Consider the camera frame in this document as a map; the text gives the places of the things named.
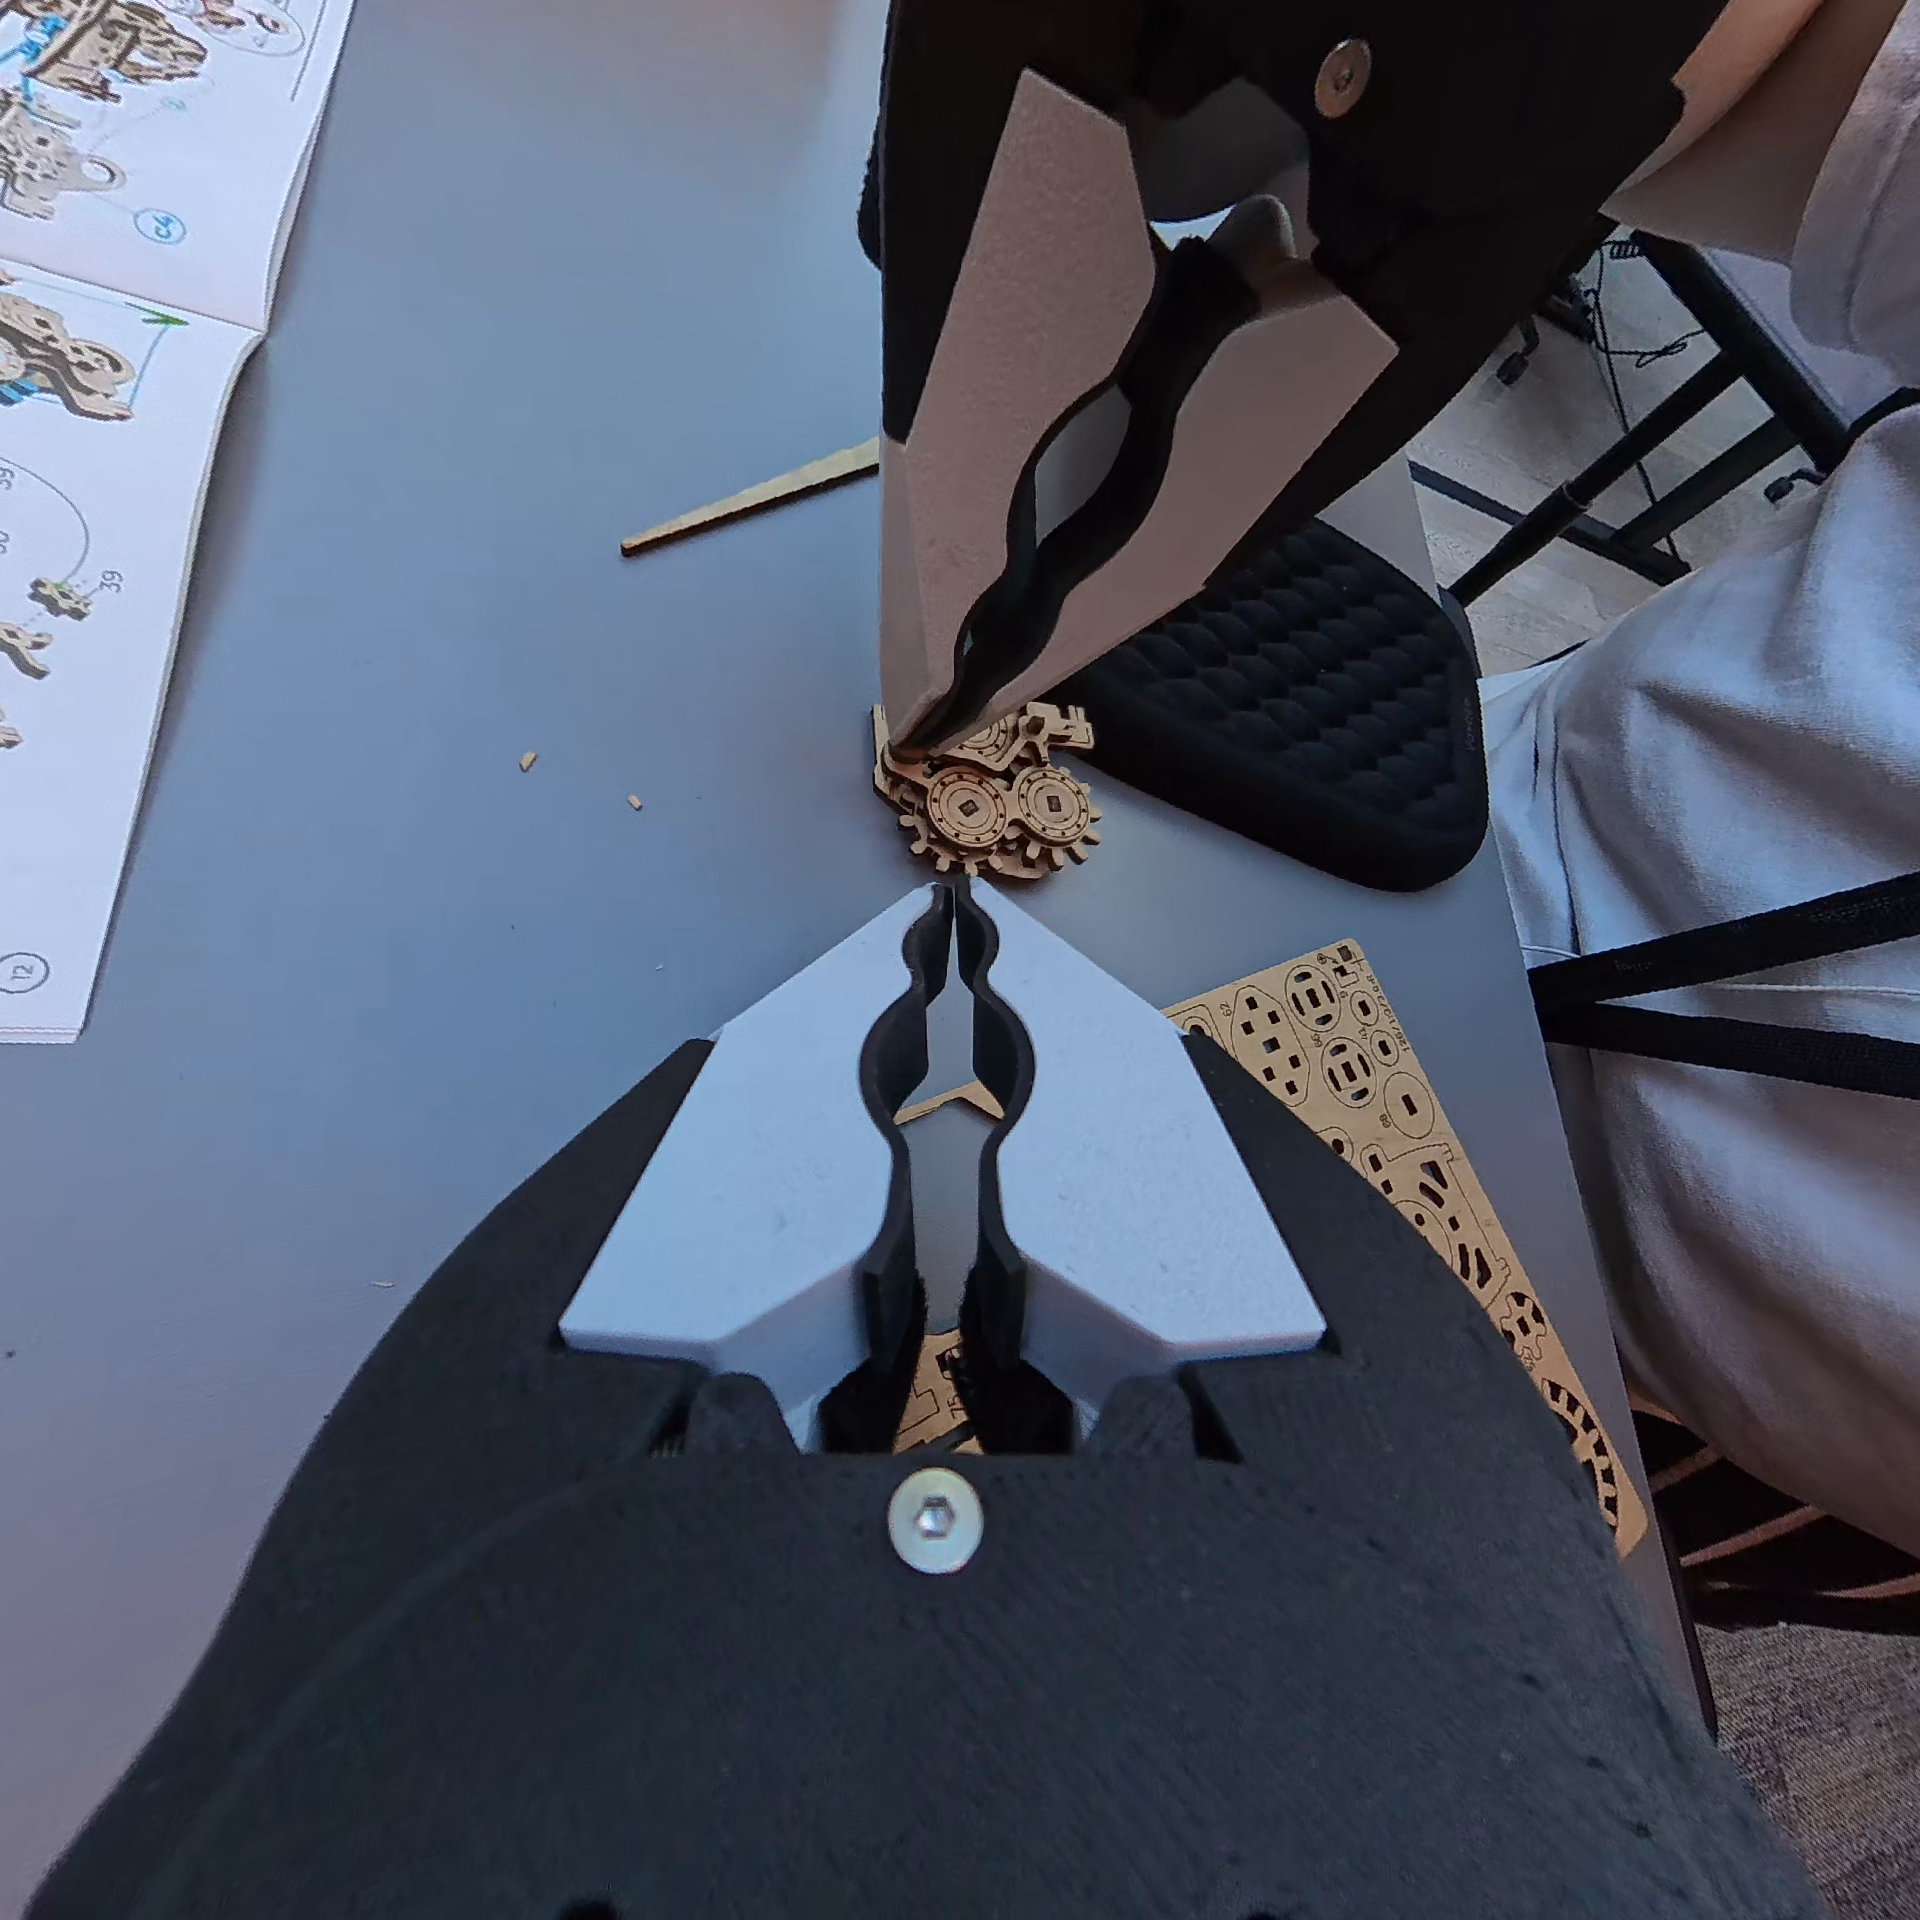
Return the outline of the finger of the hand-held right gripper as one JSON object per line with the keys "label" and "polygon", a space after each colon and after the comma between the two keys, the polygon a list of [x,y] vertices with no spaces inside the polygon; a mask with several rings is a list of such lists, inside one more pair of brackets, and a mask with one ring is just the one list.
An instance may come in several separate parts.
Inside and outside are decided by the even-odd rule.
{"label": "finger of the hand-held right gripper", "polygon": [[1015,556],[1023,474],[1119,370],[1156,258],[1122,121],[1035,72],[977,108],[959,72],[888,72],[881,697],[899,753],[932,753],[1124,635],[1090,587],[1041,664],[963,690],[963,643]]}
{"label": "finger of the hand-held right gripper", "polygon": [[1112,381],[1020,470],[1009,557],[920,746],[987,724],[1199,594],[1394,355],[1283,235],[1166,251]]}

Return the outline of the white instruction booklet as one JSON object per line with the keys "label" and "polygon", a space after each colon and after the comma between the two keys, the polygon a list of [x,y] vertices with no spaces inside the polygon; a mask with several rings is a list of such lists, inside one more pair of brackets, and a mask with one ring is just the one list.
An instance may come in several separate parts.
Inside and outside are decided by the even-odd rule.
{"label": "white instruction booklet", "polygon": [[2,1029],[89,1017],[351,3],[2,5]]}

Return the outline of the person's right forearm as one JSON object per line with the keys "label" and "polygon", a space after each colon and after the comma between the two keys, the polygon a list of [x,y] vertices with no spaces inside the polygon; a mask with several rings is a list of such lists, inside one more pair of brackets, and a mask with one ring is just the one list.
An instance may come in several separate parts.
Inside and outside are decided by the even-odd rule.
{"label": "person's right forearm", "polygon": [[1606,203],[1698,250],[1787,260],[1903,3],[1730,3],[1675,76],[1681,124]]}

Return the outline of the person's pale clothing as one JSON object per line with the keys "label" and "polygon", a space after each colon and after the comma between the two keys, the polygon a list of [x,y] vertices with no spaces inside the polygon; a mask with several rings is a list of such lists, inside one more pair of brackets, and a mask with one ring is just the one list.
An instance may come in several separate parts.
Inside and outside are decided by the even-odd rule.
{"label": "person's pale clothing", "polygon": [[[1916,5],[1785,260],[1792,322],[1916,387]],[[1916,870],[1918,426],[1759,542],[1484,685],[1522,947],[1563,963]],[[1918,1117],[1895,1094],[1560,1048],[1627,1381],[1736,1466],[1916,1552]]]}

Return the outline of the thin wooden stick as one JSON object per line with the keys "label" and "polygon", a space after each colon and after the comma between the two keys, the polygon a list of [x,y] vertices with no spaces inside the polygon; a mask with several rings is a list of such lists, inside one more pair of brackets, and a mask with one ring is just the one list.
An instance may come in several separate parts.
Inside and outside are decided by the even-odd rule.
{"label": "thin wooden stick", "polygon": [[846,485],[873,478],[881,467],[881,438],[867,438],[851,448],[840,448],[801,469],[751,485],[732,497],[706,504],[697,510],[666,518],[620,542],[620,556],[634,561],[640,554],[678,545],[704,534],[726,523],[746,522],[767,512],[777,512],[784,506],[801,504],[809,497],[841,489]]}

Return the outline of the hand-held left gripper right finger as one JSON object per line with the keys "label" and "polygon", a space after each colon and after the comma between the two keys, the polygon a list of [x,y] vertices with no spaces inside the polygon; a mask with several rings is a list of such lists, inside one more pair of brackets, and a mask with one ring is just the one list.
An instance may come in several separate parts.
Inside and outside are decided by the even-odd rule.
{"label": "hand-held left gripper right finger", "polygon": [[956,891],[980,1149],[960,1309],[990,1453],[1063,1453],[1115,1382],[1326,1333],[1178,1029],[986,888]]}

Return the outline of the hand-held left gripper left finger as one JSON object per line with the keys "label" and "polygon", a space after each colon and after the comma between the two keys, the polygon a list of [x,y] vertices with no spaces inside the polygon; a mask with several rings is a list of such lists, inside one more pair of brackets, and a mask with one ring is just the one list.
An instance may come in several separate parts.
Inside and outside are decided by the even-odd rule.
{"label": "hand-held left gripper left finger", "polygon": [[806,1452],[923,1316],[897,1107],[929,1068],[953,890],[912,890],[711,1040],[560,1320],[575,1352],[755,1377]]}

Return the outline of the grey desk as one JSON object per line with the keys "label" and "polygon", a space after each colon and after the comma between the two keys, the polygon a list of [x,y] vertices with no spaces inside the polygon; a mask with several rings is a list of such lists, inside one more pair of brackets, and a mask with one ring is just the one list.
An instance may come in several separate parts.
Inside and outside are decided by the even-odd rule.
{"label": "grey desk", "polygon": [[[883,5],[366,5],[75,1048],[6,1049],[6,1915],[1654,1915],[1739,1780],[1442,1277],[1190,1446],[662,1453],[554,1326],[631,1088],[912,882],[873,498],[620,533],[879,403]],[[516,760],[539,750],[530,772]],[[627,806],[627,795],[643,812]]]}

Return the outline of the laser-cut wooden parts sheet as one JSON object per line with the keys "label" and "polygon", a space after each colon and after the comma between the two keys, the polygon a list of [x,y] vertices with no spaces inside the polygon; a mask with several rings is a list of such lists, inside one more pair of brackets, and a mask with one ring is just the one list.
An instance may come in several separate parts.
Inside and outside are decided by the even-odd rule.
{"label": "laser-cut wooden parts sheet", "polygon": [[[1353,944],[1338,941],[1170,1005],[1164,1014],[1185,1032],[1191,1062],[1326,1320],[1321,1342],[1307,1352],[1222,1361],[1291,1361],[1318,1349],[1338,1353],[1340,1340],[1307,1281],[1307,1213],[1324,1197],[1342,1208],[1356,1194],[1331,1180],[1324,1161],[1289,1161],[1291,1146],[1280,1139],[1279,1125],[1251,1115],[1241,1098],[1227,1091],[1227,1075],[1214,1066],[1217,1052],[1234,1058],[1407,1220],[1403,1230],[1378,1232],[1374,1212],[1363,1208],[1361,1225],[1335,1230],[1338,1244],[1346,1244],[1361,1257],[1374,1254],[1393,1265],[1417,1232],[1444,1257],[1448,1268],[1487,1309],[1495,1333],[1543,1392],[1550,1414],[1566,1429],[1575,1462],[1591,1475],[1600,1518],[1612,1529],[1619,1552],[1634,1550],[1646,1532],[1641,1500],[1593,1414],[1563,1342],[1512,1257],[1514,1248],[1503,1236],[1484,1188],[1460,1160],[1434,1088],[1366,955]],[[963,1425],[980,1446],[963,1386],[960,1309],[963,1306],[956,1328],[945,1336],[947,1381],[930,1379],[929,1392],[947,1390],[951,1403],[966,1411]],[[1190,1362],[1174,1377],[1136,1379],[1199,1386],[1195,1371],[1206,1362],[1218,1361]],[[1100,1413],[1122,1382],[1129,1379],[1115,1382]]]}

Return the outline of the black metal stand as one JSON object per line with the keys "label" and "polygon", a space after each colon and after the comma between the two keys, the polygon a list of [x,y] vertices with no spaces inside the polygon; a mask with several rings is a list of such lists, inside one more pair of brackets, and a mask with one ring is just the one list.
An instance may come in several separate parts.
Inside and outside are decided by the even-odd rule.
{"label": "black metal stand", "polygon": [[1884,380],[1806,342],[1785,270],[1610,230],[1410,452],[1442,587],[1603,609],[1812,493]]}

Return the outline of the wooden gear assembly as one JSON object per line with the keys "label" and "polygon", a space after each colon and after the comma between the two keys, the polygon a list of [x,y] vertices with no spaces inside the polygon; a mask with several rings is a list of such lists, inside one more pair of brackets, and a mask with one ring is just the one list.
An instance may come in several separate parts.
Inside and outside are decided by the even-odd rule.
{"label": "wooden gear assembly", "polygon": [[1098,844],[1088,788],[1051,763],[1050,750],[1088,753],[1095,734],[1081,706],[1033,702],[967,737],[950,753],[897,760],[881,706],[871,709],[873,784],[912,834],[912,853],[939,874],[1039,880]]}

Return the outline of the black mesh wrist rest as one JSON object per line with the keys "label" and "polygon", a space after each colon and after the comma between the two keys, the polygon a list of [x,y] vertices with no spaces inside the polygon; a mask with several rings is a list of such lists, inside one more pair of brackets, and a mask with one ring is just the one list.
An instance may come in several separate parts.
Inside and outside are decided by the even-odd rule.
{"label": "black mesh wrist rest", "polygon": [[1087,709],[1100,770],[1332,878],[1412,893],[1482,849],[1472,649],[1321,518],[1055,692]]}

